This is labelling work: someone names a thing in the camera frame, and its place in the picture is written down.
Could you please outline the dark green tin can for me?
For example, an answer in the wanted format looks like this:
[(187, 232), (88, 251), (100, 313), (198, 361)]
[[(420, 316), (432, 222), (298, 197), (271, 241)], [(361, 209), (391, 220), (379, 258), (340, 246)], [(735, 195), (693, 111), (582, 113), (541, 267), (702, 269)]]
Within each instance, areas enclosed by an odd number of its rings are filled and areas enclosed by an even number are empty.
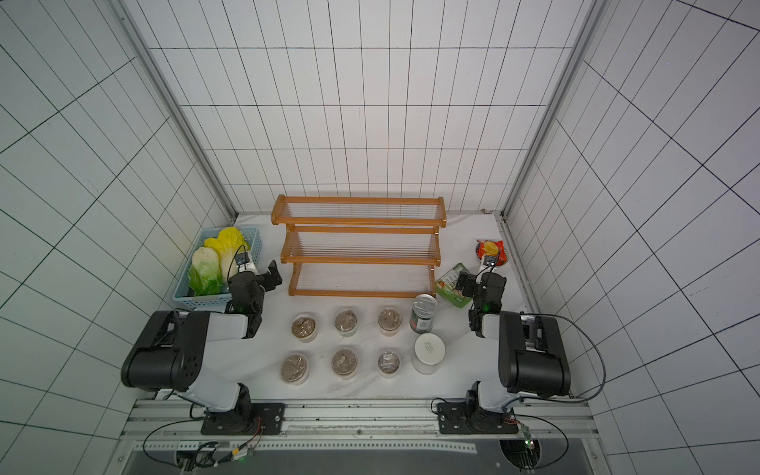
[(429, 294), (418, 295), (412, 304), (410, 327), (418, 334), (425, 334), (433, 328), (433, 317), (437, 312), (437, 300)]

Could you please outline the yellow label seed jar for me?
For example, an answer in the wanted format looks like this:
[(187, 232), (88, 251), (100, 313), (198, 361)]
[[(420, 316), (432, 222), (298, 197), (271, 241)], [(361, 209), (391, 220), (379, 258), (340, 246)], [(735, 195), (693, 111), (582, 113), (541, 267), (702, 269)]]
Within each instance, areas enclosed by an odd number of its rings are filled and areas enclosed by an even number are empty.
[(317, 321), (308, 314), (301, 314), (292, 322), (291, 334), (299, 342), (312, 342), (318, 334)]

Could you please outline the green label seed jar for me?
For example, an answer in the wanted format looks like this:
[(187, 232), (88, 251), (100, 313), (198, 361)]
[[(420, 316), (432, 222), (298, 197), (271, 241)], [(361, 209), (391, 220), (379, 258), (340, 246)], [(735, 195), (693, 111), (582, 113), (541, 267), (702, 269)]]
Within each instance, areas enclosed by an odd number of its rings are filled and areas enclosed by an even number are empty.
[(339, 310), (334, 317), (334, 328), (344, 338), (353, 336), (357, 331), (358, 315), (352, 308)]

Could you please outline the small red jar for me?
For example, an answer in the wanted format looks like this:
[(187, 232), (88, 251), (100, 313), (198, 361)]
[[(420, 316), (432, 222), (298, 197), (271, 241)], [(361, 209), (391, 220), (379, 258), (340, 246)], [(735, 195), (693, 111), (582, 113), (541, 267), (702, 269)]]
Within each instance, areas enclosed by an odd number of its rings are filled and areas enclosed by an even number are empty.
[(332, 356), (331, 368), (340, 378), (352, 378), (356, 374), (359, 358), (351, 348), (340, 348)]
[(401, 357), (394, 350), (383, 350), (377, 358), (378, 372), (384, 378), (395, 377), (401, 367)]

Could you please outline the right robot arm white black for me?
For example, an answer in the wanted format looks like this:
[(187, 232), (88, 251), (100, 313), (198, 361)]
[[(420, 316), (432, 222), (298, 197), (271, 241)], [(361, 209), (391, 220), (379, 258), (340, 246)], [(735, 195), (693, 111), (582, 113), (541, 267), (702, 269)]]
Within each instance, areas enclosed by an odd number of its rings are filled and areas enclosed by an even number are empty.
[(455, 289), (472, 299), (469, 329), (498, 342), (497, 375), (467, 392), (461, 421), (473, 433), (516, 433), (519, 423), (506, 407), (528, 396), (567, 396), (571, 373), (554, 317), (502, 308), (506, 277), (491, 271), (462, 271)]

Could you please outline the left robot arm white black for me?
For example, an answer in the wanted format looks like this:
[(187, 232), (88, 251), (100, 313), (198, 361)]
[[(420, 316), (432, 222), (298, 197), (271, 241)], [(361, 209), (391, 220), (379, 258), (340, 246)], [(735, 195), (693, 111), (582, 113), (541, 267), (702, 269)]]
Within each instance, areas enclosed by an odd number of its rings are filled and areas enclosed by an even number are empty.
[(230, 281), (223, 313), (156, 311), (128, 353), (122, 383), (144, 391), (174, 391), (205, 409), (202, 435), (278, 435), (285, 405), (255, 403), (247, 386), (231, 381), (207, 362), (210, 342), (253, 338), (262, 323), (264, 294), (282, 284), (275, 261), (258, 274), (244, 268)]

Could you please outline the wooden three-tier shelf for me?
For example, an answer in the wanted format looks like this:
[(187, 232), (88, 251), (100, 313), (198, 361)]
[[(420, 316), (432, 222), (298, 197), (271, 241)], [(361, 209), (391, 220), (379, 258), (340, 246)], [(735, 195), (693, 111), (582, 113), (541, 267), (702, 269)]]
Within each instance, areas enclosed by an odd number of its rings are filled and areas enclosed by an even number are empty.
[(414, 298), (435, 292), (443, 198), (281, 195), (271, 213), (286, 235), (292, 296)]

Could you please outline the green snack packet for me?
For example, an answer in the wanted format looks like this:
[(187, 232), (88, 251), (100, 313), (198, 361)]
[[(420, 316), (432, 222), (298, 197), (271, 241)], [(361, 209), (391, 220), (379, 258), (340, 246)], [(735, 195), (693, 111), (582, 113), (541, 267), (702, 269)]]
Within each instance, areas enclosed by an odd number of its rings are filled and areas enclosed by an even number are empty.
[(456, 289), (457, 281), (462, 271), (468, 273), (468, 269), (463, 263), (457, 263), (451, 270), (435, 281), (435, 294), (459, 309), (466, 307), (472, 302), (471, 297), (464, 296), (460, 290)]

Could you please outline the red snack bag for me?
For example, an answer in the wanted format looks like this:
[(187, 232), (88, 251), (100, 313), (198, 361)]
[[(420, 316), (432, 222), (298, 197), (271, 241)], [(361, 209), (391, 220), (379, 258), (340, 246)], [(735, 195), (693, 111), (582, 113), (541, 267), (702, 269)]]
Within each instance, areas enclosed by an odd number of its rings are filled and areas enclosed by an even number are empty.
[(488, 239), (479, 239), (476, 244), (476, 255), (483, 260), (486, 255), (496, 257), (497, 266), (501, 266), (508, 261), (506, 247), (503, 241), (489, 241)]

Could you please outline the green white napa cabbage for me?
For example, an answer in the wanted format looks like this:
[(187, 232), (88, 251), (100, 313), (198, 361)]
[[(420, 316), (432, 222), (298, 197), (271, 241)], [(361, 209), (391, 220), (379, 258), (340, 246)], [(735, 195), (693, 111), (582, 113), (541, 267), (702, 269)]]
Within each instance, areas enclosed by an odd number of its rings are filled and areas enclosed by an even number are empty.
[(219, 257), (213, 249), (199, 247), (194, 251), (187, 276), (195, 296), (217, 295), (224, 290)]

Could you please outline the yellow white napa cabbage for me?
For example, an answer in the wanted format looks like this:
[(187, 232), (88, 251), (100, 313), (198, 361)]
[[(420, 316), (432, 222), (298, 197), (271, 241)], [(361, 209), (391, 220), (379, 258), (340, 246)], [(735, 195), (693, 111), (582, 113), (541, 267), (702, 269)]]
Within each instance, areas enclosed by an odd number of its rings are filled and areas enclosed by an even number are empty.
[(204, 247), (213, 249), (220, 261), (223, 279), (229, 280), (237, 273), (238, 266), (235, 258), (239, 253), (248, 253), (251, 247), (245, 240), (243, 233), (234, 227), (222, 229), (218, 237), (205, 239)]

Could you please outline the blue plastic basket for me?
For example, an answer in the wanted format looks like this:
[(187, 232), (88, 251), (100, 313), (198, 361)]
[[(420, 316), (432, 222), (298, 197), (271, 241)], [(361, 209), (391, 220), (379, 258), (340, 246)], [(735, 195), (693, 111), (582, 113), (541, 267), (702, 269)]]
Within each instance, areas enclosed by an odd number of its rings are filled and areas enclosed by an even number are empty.
[(238, 273), (235, 256), (244, 251), (255, 269), (262, 247), (257, 228), (228, 227), (203, 230), (186, 260), (172, 300), (188, 309), (224, 306), (231, 301), (229, 280)]

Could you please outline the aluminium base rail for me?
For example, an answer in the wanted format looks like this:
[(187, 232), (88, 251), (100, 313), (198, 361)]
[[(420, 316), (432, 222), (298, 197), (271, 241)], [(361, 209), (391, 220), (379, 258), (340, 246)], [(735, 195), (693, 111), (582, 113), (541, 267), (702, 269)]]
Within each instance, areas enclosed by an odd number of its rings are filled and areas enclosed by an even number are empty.
[(179, 399), (136, 402), (107, 473), (126, 473), (137, 452), (167, 468), (169, 462), (158, 456), (162, 452), (178, 457), (209, 449), (235, 460), (265, 449), (471, 452), (475, 439), (518, 441), (523, 447), (578, 439), (592, 472), (610, 471), (585, 405), (535, 403), (488, 416), (460, 399), (256, 400), (251, 422), (233, 429), (193, 411), (193, 405)]

